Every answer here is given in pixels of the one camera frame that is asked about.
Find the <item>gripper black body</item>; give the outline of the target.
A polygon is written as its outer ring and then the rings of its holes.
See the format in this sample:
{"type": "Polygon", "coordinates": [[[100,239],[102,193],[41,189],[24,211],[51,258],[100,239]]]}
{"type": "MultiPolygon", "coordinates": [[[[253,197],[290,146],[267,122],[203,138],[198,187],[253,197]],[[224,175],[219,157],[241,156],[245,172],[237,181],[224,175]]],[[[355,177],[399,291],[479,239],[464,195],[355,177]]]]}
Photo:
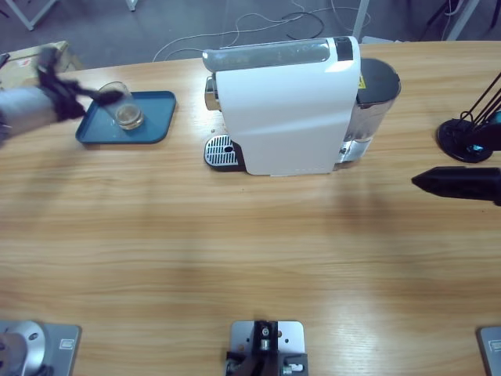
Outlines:
{"type": "Polygon", "coordinates": [[[57,76],[38,80],[38,87],[52,102],[57,121],[82,118],[85,115],[85,108],[77,100],[80,84],[76,80],[60,79],[57,76]]]}

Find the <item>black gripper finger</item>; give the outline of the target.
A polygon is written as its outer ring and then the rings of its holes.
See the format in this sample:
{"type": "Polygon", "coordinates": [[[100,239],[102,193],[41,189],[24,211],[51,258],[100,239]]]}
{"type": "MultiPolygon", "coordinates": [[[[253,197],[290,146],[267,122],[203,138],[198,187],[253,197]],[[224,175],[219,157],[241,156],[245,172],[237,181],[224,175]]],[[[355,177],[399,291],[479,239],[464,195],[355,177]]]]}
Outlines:
{"type": "Polygon", "coordinates": [[[500,206],[499,168],[435,167],[411,181],[435,196],[491,201],[500,206]]]}
{"type": "Polygon", "coordinates": [[[79,89],[77,94],[91,98],[98,105],[111,105],[122,100],[122,92],[114,89],[103,92],[91,89],[79,89]]]}
{"type": "Polygon", "coordinates": [[[475,128],[467,136],[467,144],[490,151],[500,151],[500,122],[494,121],[475,128]]]}

